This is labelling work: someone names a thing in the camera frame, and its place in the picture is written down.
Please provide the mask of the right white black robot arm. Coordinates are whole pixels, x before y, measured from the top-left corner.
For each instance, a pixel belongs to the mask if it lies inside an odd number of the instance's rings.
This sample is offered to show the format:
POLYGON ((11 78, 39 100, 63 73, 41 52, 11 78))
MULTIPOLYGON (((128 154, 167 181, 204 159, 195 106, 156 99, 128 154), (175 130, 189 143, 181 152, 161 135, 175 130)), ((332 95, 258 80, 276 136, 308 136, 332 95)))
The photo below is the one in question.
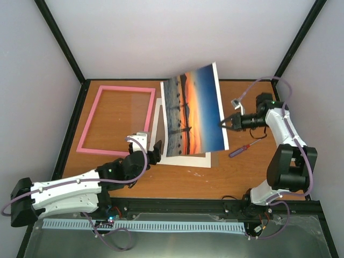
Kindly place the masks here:
POLYGON ((267 168, 267 178, 243 195, 242 215, 246 218, 261 215, 272 201, 284 195, 309 195, 318 153, 297 133, 287 105, 273 100, 272 94, 266 92, 256 97, 255 113, 246 114, 240 99, 234 99, 231 103, 240 112, 221 121, 221 127, 231 131, 270 128, 277 146, 267 168))

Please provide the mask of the sunset photo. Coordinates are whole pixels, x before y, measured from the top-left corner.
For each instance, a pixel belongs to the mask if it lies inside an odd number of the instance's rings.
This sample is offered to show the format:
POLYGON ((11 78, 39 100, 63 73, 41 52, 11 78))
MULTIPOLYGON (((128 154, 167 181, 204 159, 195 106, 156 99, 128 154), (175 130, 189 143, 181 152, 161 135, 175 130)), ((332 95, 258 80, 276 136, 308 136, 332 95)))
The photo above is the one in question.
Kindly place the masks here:
POLYGON ((164 155, 198 155, 230 148, 215 62, 161 82, 164 155))

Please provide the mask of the blue red handled screwdriver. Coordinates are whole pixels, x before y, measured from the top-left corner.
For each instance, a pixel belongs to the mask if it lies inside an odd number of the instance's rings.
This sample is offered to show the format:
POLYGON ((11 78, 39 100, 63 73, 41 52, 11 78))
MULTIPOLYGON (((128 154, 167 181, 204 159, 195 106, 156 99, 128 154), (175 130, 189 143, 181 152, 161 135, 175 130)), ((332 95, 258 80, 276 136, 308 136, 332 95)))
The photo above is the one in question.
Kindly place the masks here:
POLYGON ((255 143, 259 142, 261 139, 257 139, 255 141, 253 141, 252 143, 250 144, 247 144, 247 145, 243 145, 242 147, 232 151, 229 153, 228 157, 230 158, 233 158, 239 154, 241 154, 242 152, 246 151, 248 148, 250 148, 252 145, 254 145, 255 143))

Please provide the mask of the pink wooden picture frame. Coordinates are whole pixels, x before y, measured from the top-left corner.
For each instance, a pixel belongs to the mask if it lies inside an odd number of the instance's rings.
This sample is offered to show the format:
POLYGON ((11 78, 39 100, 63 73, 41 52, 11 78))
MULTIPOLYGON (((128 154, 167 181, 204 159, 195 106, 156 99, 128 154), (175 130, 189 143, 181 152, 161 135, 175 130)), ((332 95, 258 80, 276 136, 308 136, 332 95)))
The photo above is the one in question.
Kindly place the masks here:
POLYGON ((94 102, 92 104, 91 110, 89 112, 88 118, 85 122, 84 129, 82 131, 79 143, 77 145, 76 151, 78 153, 86 153, 86 154, 96 154, 96 155, 111 155, 111 156, 127 156, 129 155, 129 152, 124 151, 118 151, 118 150, 102 150, 102 149, 91 149, 91 148, 83 148, 84 141, 86 139, 88 130, 90 128, 93 116, 95 114, 97 105, 99 103, 99 100, 101 98, 101 95, 104 90, 108 91, 128 91, 128 92, 148 92, 150 93, 149 103, 148 103, 148 109, 146 113, 146 119, 145 119, 145 125, 144 125, 144 131, 149 130, 151 115, 152 115, 152 109, 155 99, 155 88, 141 88, 141 87, 128 87, 128 86, 114 86, 114 85, 100 85, 98 88, 98 91, 96 93, 96 97, 94 99, 94 102))

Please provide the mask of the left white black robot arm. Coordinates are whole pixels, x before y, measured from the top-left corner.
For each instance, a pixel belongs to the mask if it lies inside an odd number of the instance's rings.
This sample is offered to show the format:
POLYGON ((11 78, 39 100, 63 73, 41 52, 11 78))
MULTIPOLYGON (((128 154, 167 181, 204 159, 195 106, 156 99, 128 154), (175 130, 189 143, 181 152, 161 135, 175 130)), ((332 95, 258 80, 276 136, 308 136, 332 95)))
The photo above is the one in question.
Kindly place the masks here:
POLYGON ((145 150, 129 138, 129 154, 84 174, 49 182, 20 179, 10 197, 12 227, 28 226, 39 219, 72 212, 96 212, 107 216, 112 210, 109 191, 133 187, 152 165, 161 161, 162 142, 145 150))

